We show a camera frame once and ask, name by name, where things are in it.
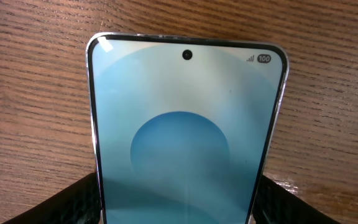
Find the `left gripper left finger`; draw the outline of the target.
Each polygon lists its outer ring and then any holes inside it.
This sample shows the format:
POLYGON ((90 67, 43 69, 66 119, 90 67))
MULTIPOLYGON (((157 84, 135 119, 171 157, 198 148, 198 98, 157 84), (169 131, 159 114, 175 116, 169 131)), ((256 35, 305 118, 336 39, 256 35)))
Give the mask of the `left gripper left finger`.
POLYGON ((100 219, 98 180, 92 172, 4 224, 98 224, 100 219))

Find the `blue screen Galaxy smartphone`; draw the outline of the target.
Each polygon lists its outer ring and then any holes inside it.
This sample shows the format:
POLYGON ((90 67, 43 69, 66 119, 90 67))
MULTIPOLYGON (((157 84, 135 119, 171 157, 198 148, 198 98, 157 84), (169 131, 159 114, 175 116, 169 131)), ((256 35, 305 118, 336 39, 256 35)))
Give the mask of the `blue screen Galaxy smartphone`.
POLYGON ((266 42, 100 32, 86 46, 105 223, 248 223, 289 59, 266 42))

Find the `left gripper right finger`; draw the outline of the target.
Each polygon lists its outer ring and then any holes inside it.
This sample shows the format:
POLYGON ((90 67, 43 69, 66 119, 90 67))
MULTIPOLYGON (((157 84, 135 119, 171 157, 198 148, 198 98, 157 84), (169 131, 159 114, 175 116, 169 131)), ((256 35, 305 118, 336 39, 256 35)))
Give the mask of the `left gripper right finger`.
POLYGON ((256 224, 339 224, 264 175, 259 181, 252 216, 256 224))

